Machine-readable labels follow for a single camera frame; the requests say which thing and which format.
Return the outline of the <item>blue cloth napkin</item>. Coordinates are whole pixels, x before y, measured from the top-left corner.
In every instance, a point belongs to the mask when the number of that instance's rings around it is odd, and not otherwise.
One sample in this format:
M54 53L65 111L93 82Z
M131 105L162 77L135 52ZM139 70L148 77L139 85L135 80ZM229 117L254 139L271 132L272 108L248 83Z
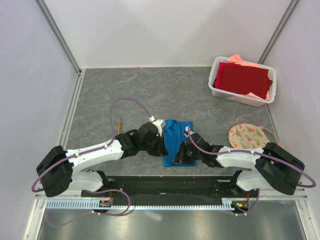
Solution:
M197 165L194 160L192 163L174 163L174 158L176 157L180 145L185 142L187 137L184 135L184 130L186 127L190 127L193 131L192 121L177 121L175 119L165 120L165 126L163 129L164 133L164 145L167 151L167 155L163 157L163 166L167 168L171 167L195 167Z

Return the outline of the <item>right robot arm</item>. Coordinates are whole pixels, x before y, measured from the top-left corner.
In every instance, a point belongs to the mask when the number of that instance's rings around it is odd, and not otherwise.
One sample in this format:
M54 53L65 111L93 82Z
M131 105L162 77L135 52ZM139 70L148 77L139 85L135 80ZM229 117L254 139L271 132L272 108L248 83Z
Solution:
M244 169L236 174L236 180L229 184L229 191L235 197L258 188L273 188L276 191L293 195L301 178L301 173L292 167L270 159L275 157L303 171L305 164L273 142L265 147L253 149L231 148L223 145L210 145L204 141L200 147L213 155L200 151L189 139L180 144L173 163L190 164L201 160L211 168L237 167Z

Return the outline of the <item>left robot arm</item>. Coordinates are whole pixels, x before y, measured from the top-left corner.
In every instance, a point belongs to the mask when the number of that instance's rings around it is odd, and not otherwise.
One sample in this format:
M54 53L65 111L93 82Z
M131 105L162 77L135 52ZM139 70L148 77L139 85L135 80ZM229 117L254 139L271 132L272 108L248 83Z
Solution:
M110 185L106 177L98 172L89 173L84 169L108 161L116 161L147 152L154 157L167 155L164 135L149 130L130 130L116 135L113 143L103 142L78 150L53 147L36 167L42 188L32 186L33 192L44 192L46 197L56 197L67 190L94 192L99 197L106 196Z

